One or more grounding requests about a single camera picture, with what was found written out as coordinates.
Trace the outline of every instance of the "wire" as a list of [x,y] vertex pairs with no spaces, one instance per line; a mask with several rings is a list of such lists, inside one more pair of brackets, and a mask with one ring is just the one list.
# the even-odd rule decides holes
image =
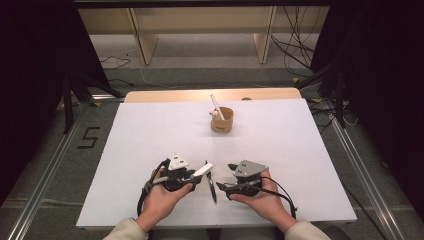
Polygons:
[[304,61],[305,61],[305,63],[307,63],[307,60],[306,60],[306,58],[305,58],[305,55],[304,55],[304,52],[303,52],[303,50],[302,50],[302,48],[303,48],[303,43],[302,43],[302,41],[300,40],[300,31],[299,31],[299,29],[300,29],[300,26],[299,26],[299,24],[298,24],[298,18],[299,18],[299,7],[297,6],[296,8],[295,8],[295,22],[294,22],[294,24],[293,24],[293,22],[292,22],[292,20],[290,19],[290,17],[289,17],[289,14],[287,13],[287,9],[286,9],[286,7],[283,7],[283,9],[284,9],[284,12],[286,13],[286,16],[287,16],[287,19],[289,20],[289,23],[290,23],[290,26],[291,26],[291,28],[292,28],[292,33],[291,33],[291,37],[290,37],[290,41],[289,41],[289,43],[291,42],[291,40],[292,39],[294,39],[295,41],[297,41],[298,43],[299,43],[299,45],[301,46],[301,48],[300,48],[300,53],[302,54],[302,56],[303,56],[303,59],[304,59]]
[[166,159],[166,160],[162,161],[158,165],[158,167],[156,168],[155,172],[150,177],[149,181],[147,181],[146,185],[143,187],[143,189],[141,191],[140,199],[138,200],[138,203],[137,203],[137,216],[139,216],[141,214],[141,211],[142,211],[142,208],[143,208],[144,199],[149,194],[149,192],[150,192],[151,188],[153,187],[153,185],[155,185],[153,183],[153,181],[155,180],[156,175],[158,174],[158,172],[162,168],[162,166],[166,166],[167,164],[169,164],[169,162],[170,162],[169,159]]
[[304,88],[300,89],[299,91],[301,92],[301,91],[303,91],[303,90],[305,90],[305,89],[313,88],[313,87],[319,86],[319,85],[321,85],[321,83],[322,83],[322,82],[319,82],[319,83],[317,83],[317,84],[315,84],[315,85],[311,85],[311,86],[304,87]]
[[349,188],[340,180],[340,182],[342,183],[343,188],[346,190],[346,192],[349,193],[349,195],[353,198],[353,200],[355,200],[355,202],[358,204],[358,206],[362,209],[362,211],[365,213],[365,215],[368,217],[368,219],[370,220],[370,222],[372,223],[372,225],[375,227],[375,229],[377,230],[377,232],[381,235],[381,237],[384,240],[387,240],[386,236],[384,235],[384,233],[381,231],[381,229],[378,227],[377,223],[372,219],[371,215],[368,213],[367,210],[365,210],[364,206],[361,204],[361,202],[355,197],[355,195],[353,195],[353,193],[349,190]]
[[[285,55],[288,55],[289,57],[291,57],[293,60],[295,60],[296,62],[300,63],[302,66],[304,66],[307,69],[310,69],[308,65],[306,65],[305,63],[301,62],[299,59],[297,59],[295,56],[293,56],[291,53],[288,52],[288,47],[289,46],[293,46],[292,44],[289,43],[284,43],[287,45],[286,49],[283,49],[279,44],[278,44],[278,40],[275,38],[275,36],[271,35],[271,39],[272,41],[275,43],[275,45],[277,46],[277,48],[283,52]],[[286,61],[284,61],[284,66],[289,69],[289,67],[286,64]]]
[[[281,44],[284,44],[284,45],[289,45],[290,47],[301,48],[301,46],[299,46],[299,45],[289,44],[289,43],[283,42],[281,40],[278,40],[273,34],[271,34],[271,37],[274,38],[274,40],[278,43],[281,43]],[[305,47],[306,51],[309,51],[309,52],[312,52],[312,53],[315,52],[315,50],[312,49],[312,48],[309,48],[307,46],[304,46],[304,47]]]
[[349,125],[349,126],[355,126],[357,123],[358,123],[358,118],[356,118],[355,119],[355,122],[350,122],[350,121],[348,121],[346,118],[345,118],[345,116],[343,116],[343,120],[345,121],[345,123],[347,124],[347,125]]
[[120,81],[120,82],[126,83],[126,84],[128,84],[128,85],[130,85],[130,86],[132,86],[132,87],[134,87],[134,86],[135,86],[135,84],[134,84],[134,83],[127,82],[127,81],[122,80],[122,79],[119,79],[119,78],[109,79],[109,82],[112,82],[112,81]]
[[271,180],[271,181],[273,181],[275,184],[277,184],[277,186],[279,186],[280,188],[281,188],[281,190],[283,190],[283,192],[287,195],[287,197],[290,199],[290,201],[292,201],[293,202],[293,200],[291,199],[291,197],[290,197],[290,195],[287,193],[287,191],[277,182],[277,181],[275,181],[274,179],[272,179],[272,178],[269,178],[269,177],[262,177],[262,178],[266,178],[266,179],[269,179],[269,180]]
[[330,126],[330,124],[331,124],[331,122],[333,122],[333,119],[334,118],[335,118],[335,115],[332,115],[331,118],[330,118],[330,121],[328,121],[327,124],[325,124],[324,126],[322,126],[323,129],[319,132],[320,135],[325,131],[325,129],[327,129],[328,126]]
[[319,15],[321,14],[321,6],[319,6],[318,8],[318,15],[317,18],[315,18],[315,23],[314,26],[312,26],[311,32],[309,33],[309,35],[305,38],[305,40],[303,40],[303,42],[306,42],[306,40],[309,39],[309,37],[312,35],[312,33],[314,32],[315,27],[317,26],[318,23],[318,19],[319,19]]
[[306,10],[308,10],[308,7],[306,7],[305,10],[303,11],[302,20],[300,21],[300,23],[298,23],[300,7],[299,6],[296,7],[296,29],[297,29],[297,38],[299,40],[300,45],[302,46],[302,48],[300,48],[300,53],[302,54],[303,59],[305,60],[305,62],[307,62],[307,60],[305,59],[305,55],[309,59],[309,62],[310,62],[311,61],[311,57],[309,56],[308,52],[306,52],[304,50],[303,42],[300,39],[300,26],[302,25],[303,18],[305,17]]
[[315,115],[317,113],[326,113],[327,115],[331,115],[331,114],[336,114],[336,109],[335,108],[328,108],[328,109],[321,109],[321,108],[311,108],[310,109],[312,112],[312,115]]
[[109,59],[111,59],[111,58],[115,58],[115,59],[118,59],[118,60],[126,61],[125,63],[122,63],[121,65],[119,65],[119,66],[117,66],[117,67],[114,67],[114,68],[112,68],[112,69],[120,68],[120,67],[122,67],[122,66],[124,66],[124,65],[126,65],[126,64],[128,64],[128,63],[130,63],[130,62],[131,62],[131,59],[129,59],[129,58],[120,58],[120,57],[115,57],[115,56],[107,57],[106,59],[101,60],[100,62],[101,62],[101,63],[110,63],[110,62],[107,62],[107,60],[109,60]]
[[269,193],[269,194],[272,194],[272,195],[275,195],[275,196],[279,196],[279,197],[285,199],[289,203],[289,205],[290,205],[291,216],[296,219],[297,208],[294,206],[293,202],[288,197],[286,197],[286,196],[284,196],[284,195],[282,195],[282,194],[280,194],[278,192],[274,192],[274,191],[268,190],[266,188],[259,188],[259,187],[255,187],[255,186],[252,186],[252,185],[250,185],[249,188],[253,188],[255,190],[266,192],[266,193]]

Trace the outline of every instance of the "gray floor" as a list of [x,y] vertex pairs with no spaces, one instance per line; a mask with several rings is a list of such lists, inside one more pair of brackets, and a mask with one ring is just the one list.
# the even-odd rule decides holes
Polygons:
[[[287,35],[278,37],[288,39]],[[314,47],[317,37],[313,35],[308,39],[310,47]],[[100,60],[109,56],[131,60],[119,69],[113,68],[127,62],[126,60],[109,59],[102,63],[109,79],[120,79],[134,84],[131,86],[120,80],[111,81],[111,86],[123,93],[152,89],[290,87],[293,86],[293,78],[299,76],[288,73],[287,66],[302,75],[310,74],[295,62],[288,62],[288,58],[284,64],[284,55],[273,44],[270,46],[267,63],[259,64],[253,38],[246,34],[164,35],[160,37],[149,66],[139,64],[132,36],[92,36],[92,40]],[[315,98],[316,89],[317,87],[305,89],[302,95],[305,98]],[[91,90],[93,94],[103,94],[98,89]],[[119,105],[116,101],[98,102],[98,105],[89,106],[81,116],[69,149],[24,239],[102,239],[109,232],[86,231],[75,227]],[[75,106],[75,110],[81,108],[82,106]],[[352,122],[355,120],[353,115],[346,117]],[[314,118],[317,125],[325,125],[329,121],[329,117],[324,113],[315,114]],[[64,110],[61,106],[58,106],[50,125],[51,128],[41,141],[34,159],[29,162],[8,199],[0,208],[0,239],[7,239],[63,137]],[[98,137],[98,141],[94,148],[78,149],[78,146],[91,143],[82,140],[88,127],[99,127],[90,132]],[[366,195],[334,127],[329,125],[325,129],[323,127],[318,129],[323,130],[323,141],[341,181],[383,230],[373,204]],[[423,222],[393,179],[390,170],[380,164],[382,159],[360,125],[360,121],[354,126],[348,125],[347,132],[395,216],[405,239],[424,239]],[[337,225],[352,239],[382,239],[358,203],[352,196],[348,196],[358,220],[354,223]],[[328,223],[315,224],[319,227],[328,225]]]

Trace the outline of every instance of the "cable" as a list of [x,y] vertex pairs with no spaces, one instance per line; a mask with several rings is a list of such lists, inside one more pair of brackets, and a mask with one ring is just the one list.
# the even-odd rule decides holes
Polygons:
[[353,195],[353,193],[349,190],[349,188],[340,180],[342,183],[343,188],[346,190],[346,192],[349,193],[349,195],[355,200],[355,202],[358,204],[358,206],[362,209],[362,211],[365,213],[365,215],[368,217],[368,219],[371,221],[372,225],[375,227],[377,232],[381,235],[381,237],[384,240],[387,240],[384,233],[381,231],[381,229],[378,227],[377,223],[372,219],[371,215],[365,210],[364,206],[362,206],[361,202]]
[[[273,34],[271,34],[271,37],[274,38],[274,40],[277,41],[278,43],[281,43],[281,44],[284,44],[284,45],[289,45],[290,47],[301,48],[301,46],[289,44],[289,43],[283,42],[281,40],[278,40]],[[309,48],[307,46],[304,46],[304,47],[305,47],[306,51],[309,51],[309,52],[312,52],[312,53],[315,52],[315,50],[312,49],[312,48]]]
[[130,85],[130,86],[132,86],[132,87],[134,87],[134,86],[135,86],[135,84],[134,84],[134,83],[127,82],[127,81],[122,80],[122,79],[119,79],[119,78],[109,79],[109,82],[112,82],[112,81],[120,81],[120,82],[126,83],[126,84],[128,84],[128,85]]
[[292,201],[291,201],[291,199],[289,199],[288,197],[286,197],[286,196],[284,196],[284,195],[282,195],[282,194],[280,194],[280,193],[278,193],[278,192],[274,192],[274,191],[271,191],[271,190],[268,190],[268,189],[265,189],[265,188],[259,188],[259,187],[255,187],[255,186],[252,186],[252,185],[249,185],[249,188],[253,188],[253,189],[255,189],[255,190],[262,191],[262,192],[266,192],[266,193],[269,193],[269,194],[272,194],[272,195],[275,195],[275,196],[278,196],[278,197],[283,198],[283,199],[284,199],[284,200],[286,200],[286,201],[289,203],[289,205],[290,205],[290,213],[291,213],[291,216],[292,216],[294,219],[296,219],[296,211],[297,211],[297,208],[294,206],[293,202],[292,202]]
[[327,109],[321,109],[321,108],[310,108],[312,115],[315,115],[317,113],[326,113],[327,115],[331,115],[331,114],[336,114],[336,109],[335,108],[327,108]]
[[324,128],[319,132],[320,135],[325,131],[325,129],[327,129],[328,126],[330,126],[330,124],[331,124],[331,122],[333,121],[334,118],[335,118],[335,115],[332,115],[331,118],[330,118],[330,121],[328,121],[327,124],[325,124],[324,126],[322,126]]
[[272,179],[272,178],[269,178],[269,177],[262,177],[262,178],[266,178],[266,179],[269,179],[269,180],[271,180],[271,181],[273,181],[275,184],[277,184],[277,186],[279,186],[280,188],[281,188],[281,190],[283,190],[283,192],[287,195],[287,197],[290,199],[290,201],[292,201],[293,202],[293,200],[291,199],[291,197],[290,197],[290,195],[287,193],[287,191],[277,182],[277,181],[275,181],[274,179]]
[[170,160],[166,159],[165,161],[162,161],[158,167],[156,168],[155,172],[150,177],[149,181],[147,181],[146,185],[144,185],[143,190],[141,191],[140,199],[137,203],[137,216],[140,216],[141,210],[143,208],[144,199],[147,197],[147,194],[149,194],[150,189],[155,185],[153,181],[155,180],[155,176],[158,174],[159,170],[162,166],[166,166],[169,164]]
[[355,119],[355,122],[350,122],[350,121],[348,121],[346,118],[345,118],[345,116],[343,116],[343,120],[345,121],[345,123],[347,124],[347,125],[349,125],[349,126],[355,126],[357,123],[358,123],[358,118],[356,118]]
[[[321,14],[321,7],[319,7],[319,8],[318,8],[318,14],[317,14],[317,17],[316,17],[316,19],[315,19],[315,23],[314,23],[314,25],[313,25],[313,27],[312,27],[312,29],[311,29],[310,33],[308,34],[308,36],[307,36],[307,37],[305,38],[305,40],[303,40],[303,41],[302,41],[302,40],[301,40],[301,38],[300,38],[300,28],[301,28],[301,25],[302,25],[302,23],[303,23],[303,19],[304,19],[304,17],[305,17],[306,11],[308,10],[308,7],[306,7],[306,8],[305,8],[305,10],[303,10],[302,18],[301,18],[301,20],[300,20],[300,23],[299,23],[299,11],[300,11],[299,6],[297,6],[297,7],[295,8],[295,19],[294,19],[294,22],[293,22],[293,21],[292,21],[292,19],[289,17],[289,14],[288,14],[288,12],[287,12],[286,7],[283,7],[283,9],[284,9],[284,12],[285,12],[285,14],[286,14],[286,16],[287,16],[287,19],[288,19],[289,23],[290,23],[290,27],[291,27],[291,29],[292,29],[292,33],[291,33],[290,40],[289,40],[289,42],[288,42],[288,43],[285,43],[285,42],[282,42],[282,41],[277,40],[277,39],[275,38],[275,36],[273,36],[273,35],[271,35],[271,39],[274,41],[274,43],[277,45],[277,47],[280,49],[280,51],[282,51],[282,52],[284,53],[284,60],[283,60],[283,62],[284,62],[284,66],[285,66],[285,68],[287,69],[287,71],[288,71],[289,73],[291,73],[291,74],[294,74],[294,75],[300,75],[300,74],[296,74],[296,73],[295,73],[292,69],[290,69],[290,67],[288,67],[288,64],[290,63],[290,59],[289,59],[289,60],[288,60],[288,62],[287,62],[287,61],[286,61],[286,58],[287,58],[287,56],[289,56],[291,59],[295,60],[296,62],[301,63],[301,65],[302,65],[302,66],[304,66],[304,67],[306,67],[306,68],[310,69],[308,62],[311,62],[311,61],[312,61],[312,59],[311,59],[311,57],[309,56],[308,51],[309,51],[309,52],[313,52],[313,50],[312,50],[312,49],[310,49],[310,48],[308,48],[307,46],[305,46],[305,44],[304,44],[304,43],[305,43],[305,42],[309,39],[309,37],[312,35],[312,32],[314,31],[314,29],[315,29],[315,27],[316,27],[316,25],[317,25],[317,23],[318,23],[318,19],[319,19],[320,14]],[[299,45],[299,46],[296,46],[296,45],[291,44],[292,39],[293,39],[294,41],[296,41],[296,42],[298,43],[298,45]],[[286,45],[286,48],[285,48],[285,49],[283,49],[283,48],[279,45],[279,43],[281,43],[281,44],[285,44],[285,45]],[[298,49],[296,49],[293,53],[291,53],[291,54],[290,54],[290,53],[288,52],[288,47],[289,47],[289,46],[297,47]],[[293,54],[294,54],[297,50],[300,50],[300,53],[301,53],[301,55],[302,55],[302,57],[303,57],[303,60],[304,60],[304,63],[303,63],[303,62],[301,62],[299,59],[297,59],[297,58],[295,58],[295,57],[293,56]]]
[[124,65],[126,65],[126,64],[128,64],[128,63],[130,63],[130,62],[131,62],[131,59],[129,59],[129,58],[120,58],[120,57],[115,57],[115,56],[107,57],[106,59],[101,60],[100,62],[101,62],[101,63],[110,63],[110,62],[107,62],[107,60],[109,60],[109,59],[111,59],[111,58],[115,58],[115,59],[118,59],[118,60],[126,61],[125,63],[123,63],[123,64],[121,64],[121,65],[119,65],[119,66],[117,66],[117,67],[114,67],[114,68],[112,68],[112,69],[120,68],[120,67],[122,67],[122,66],[124,66]]
[[301,91],[303,91],[303,90],[305,90],[305,89],[313,88],[313,87],[319,86],[319,85],[321,85],[321,83],[322,83],[322,82],[319,82],[319,83],[317,83],[317,84],[314,84],[314,85],[311,85],[311,86],[304,87],[304,88],[300,89],[299,91],[301,92]]

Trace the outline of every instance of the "black cable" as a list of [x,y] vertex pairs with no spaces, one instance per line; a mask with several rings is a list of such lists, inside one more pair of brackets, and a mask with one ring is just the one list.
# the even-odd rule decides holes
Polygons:
[[149,181],[147,181],[146,185],[148,185],[149,189],[146,189],[146,185],[143,187],[142,191],[141,191],[141,196],[138,199],[138,203],[137,203],[137,216],[140,216],[141,214],[141,210],[143,208],[143,203],[144,203],[144,199],[146,199],[147,195],[149,194],[151,188],[153,188],[153,181],[155,180],[156,175],[158,174],[159,170],[161,169],[162,166],[166,166],[167,164],[169,164],[170,160],[166,159],[165,161],[162,161],[159,166],[156,168],[155,172],[152,174],[152,176],[150,177]]
[[[302,25],[302,22],[303,22],[303,18],[305,17],[305,12],[306,12],[306,10],[308,9],[308,7],[306,7],[305,8],[305,11],[303,12],[303,15],[302,15],[302,21],[300,22],[300,25],[299,25],[299,29],[300,29],[300,26]],[[309,62],[312,62],[312,58],[309,56],[309,54],[308,54],[308,52],[305,50],[305,41],[301,41],[301,43],[302,43],[302,49],[303,49],[303,51],[305,52],[305,54],[306,54],[306,56],[308,57],[308,59],[309,59]]]
[[303,60],[305,61],[305,63],[307,63],[308,61],[306,60],[305,54],[304,54],[304,51],[303,51],[303,42],[300,39],[300,24],[299,24],[299,21],[298,21],[298,19],[299,19],[299,11],[300,11],[300,7],[297,6],[296,7],[296,22],[295,22],[296,36],[297,36],[297,40],[298,40],[298,42],[299,42],[299,44],[301,46],[301,48],[300,48],[300,54],[302,55]]
[[286,197],[283,194],[280,194],[278,192],[274,192],[274,191],[271,191],[271,190],[268,190],[268,189],[265,189],[265,188],[259,188],[259,187],[255,187],[255,186],[252,186],[252,185],[250,185],[249,188],[253,188],[255,190],[266,192],[266,193],[269,193],[269,194],[272,194],[272,195],[275,195],[275,196],[278,196],[278,197],[281,197],[281,198],[285,199],[289,203],[289,205],[290,205],[291,216],[294,219],[296,219],[297,208],[294,206],[293,202],[288,197]]
[[333,119],[335,118],[335,116],[333,115],[333,116],[331,116],[331,119],[330,119],[330,121],[328,121],[328,123],[327,124],[325,124],[324,126],[322,126],[322,127],[324,127],[320,132],[319,132],[319,134],[321,135],[324,131],[325,131],[325,129],[327,129],[327,127],[328,126],[330,126],[330,124],[331,124],[331,122],[333,121]]
[[317,23],[318,23],[318,19],[319,19],[319,15],[320,15],[320,14],[321,14],[321,6],[319,6],[319,8],[318,8],[318,15],[317,15],[317,18],[315,18],[314,26],[312,26],[311,32],[310,32],[310,33],[309,33],[309,35],[305,38],[305,40],[303,40],[303,42],[306,42],[306,40],[308,40],[308,38],[312,35],[312,33],[313,33],[313,31],[314,31],[315,27],[317,26]]
[[[326,114],[336,114],[335,108],[328,108],[328,109],[320,109],[320,108],[310,108],[312,115],[315,115],[317,113],[326,113]],[[351,114],[352,111],[350,110],[344,110],[343,115]]]
[[292,70],[291,70],[291,68],[287,65],[287,63],[286,63],[286,60],[285,60],[285,59],[287,58],[287,56],[289,56],[290,58],[292,58],[293,60],[295,60],[296,62],[298,62],[298,63],[299,63],[299,64],[301,64],[302,66],[304,66],[305,68],[310,69],[308,65],[306,65],[305,63],[303,63],[302,61],[300,61],[299,59],[297,59],[295,56],[293,56],[292,54],[290,54],[290,53],[288,52],[288,47],[289,47],[289,46],[292,46],[292,44],[290,44],[290,43],[286,43],[287,47],[286,47],[286,49],[283,49],[283,47],[282,47],[282,46],[280,46],[280,45],[278,44],[278,42],[277,42],[276,38],[275,38],[275,37],[273,37],[272,35],[271,35],[271,39],[272,39],[272,41],[275,43],[275,45],[277,46],[277,48],[278,48],[278,49],[279,49],[282,53],[284,53],[283,63],[284,63],[284,67],[287,69],[287,71],[288,71],[289,73],[291,73],[291,74],[293,74],[293,75],[298,75],[298,76],[301,76],[301,77],[310,77],[310,76],[306,76],[306,75],[298,74],[298,73],[296,73],[296,72],[292,71]]
[[277,182],[277,181],[275,181],[274,179],[272,179],[272,178],[269,178],[269,177],[262,177],[262,178],[266,178],[266,179],[269,179],[269,180],[271,180],[271,181],[273,181],[275,184],[277,184],[277,186],[279,186],[280,188],[281,188],[281,190],[283,190],[283,192],[287,195],[287,197],[290,199],[290,201],[292,201],[293,202],[293,200],[291,199],[291,197],[290,197],[290,195],[287,193],[287,191]]
[[126,65],[126,64],[128,64],[128,63],[130,63],[130,62],[131,62],[131,59],[129,59],[129,58],[120,58],[120,57],[115,57],[115,56],[107,57],[106,59],[101,60],[100,62],[103,62],[103,63],[110,63],[110,62],[107,62],[107,60],[109,60],[109,59],[111,59],[111,58],[116,58],[116,59],[118,59],[118,60],[126,61],[125,63],[123,63],[123,64],[121,64],[121,65],[119,65],[119,66],[117,66],[117,67],[114,67],[114,68],[112,68],[112,69],[120,68],[120,67],[122,67],[122,66],[124,66],[124,65]]
[[[289,45],[290,47],[301,48],[301,46],[293,45],[293,44],[288,44],[286,42],[283,42],[281,40],[278,40],[277,37],[275,37],[273,34],[271,34],[271,38],[274,38],[273,40],[276,41],[276,42],[278,42],[278,43],[281,43],[281,44],[284,44],[284,45]],[[307,46],[304,46],[304,48],[305,48],[306,51],[309,51],[309,52],[312,52],[312,53],[315,52],[314,49],[309,48]]]
[[368,219],[371,221],[372,225],[375,227],[375,229],[377,230],[377,232],[381,235],[381,237],[384,240],[387,240],[386,236],[384,235],[384,233],[381,231],[381,229],[378,227],[377,223],[374,221],[374,219],[372,219],[371,215],[365,210],[364,206],[362,206],[361,202],[353,195],[353,193],[349,190],[349,188],[340,180],[340,182],[342,183],[343,188],[346,190],[346,192],[349,193],[349,195],[353,198],[353,200],[355,200],[355,202],[358,204],[358,206],[362,209],[362,211],[365,213],[365,215],[368,217]]
[[[302,43],[302,41],[300,40],[300,34],[299,34],[299,24],[298,24],[299,7],[296,7],[296,11],[295,11],[295,20],[296,20],[296,21],[295,21],[295,23],[294,23],[294,24],[292,23],[292,21],[291,21],[291,19],[290,19],[290,17],[289,17],[289,14],[287,13],[287,9],[286,9],[286,7],[283,7],[283,9],[284,9],[284,12],[286,13],[287,19],[289,20],[290,26],[291,26],[291,28],[292,28],[292,33],[291,33],[291,37],[290,37],[290,41],[289,41],[289,43],[291,42],[291,39],[293,39],[293,38],[294,38],[294,40],[295,40],[296,42],[298,42],[300,46],[302,46],[302,45],[303,45],[303,43]],[[302,56],[303,56],[303,58],[304,58],[305,62],[307,62],[307,61],[306,61],[306,59],[305,59],[305,56],[303,55],[303,51],[301,51],[301,54],[302,54]]]
[[126,83],[126,84],[128,84],[128,85],[130,85],[130,86],[132,86],[132,87],[134,87],[134,86],[135,86],[135,84],[134,84],[134,83],[127,82],[127,81],[122,80],[122,79],[119,79],[119,78],[109,79],[109,82],[112,82],[112,81],[120,81],[120,82]]
[[317,105],[317,104],[320,104],[321,102],[313,102],[312,104],[311,104],[311,106],[309,106],[309,110],[312,110],[312,107],[313,106],[315,106],[315,105]]

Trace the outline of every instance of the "white table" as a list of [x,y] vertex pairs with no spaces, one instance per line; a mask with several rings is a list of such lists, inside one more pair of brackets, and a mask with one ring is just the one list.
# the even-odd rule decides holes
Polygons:
[[[229,163],[246,159],[267,165],[298,207],[298,219],[356,220],[303,99],[220,101],[220,105],[235,113],[229,134],[210,130],[211,102],[121,104],[77,226],[111,228],[123,218],[135,218],[142,187],[152,170],[173,153],[189,161],[189,168],[198,169],[205,160],[213,163],[212,178],[221,183],[236,181]],[[216,189],[215,205],[204,178],[157,228],[270,225]]]

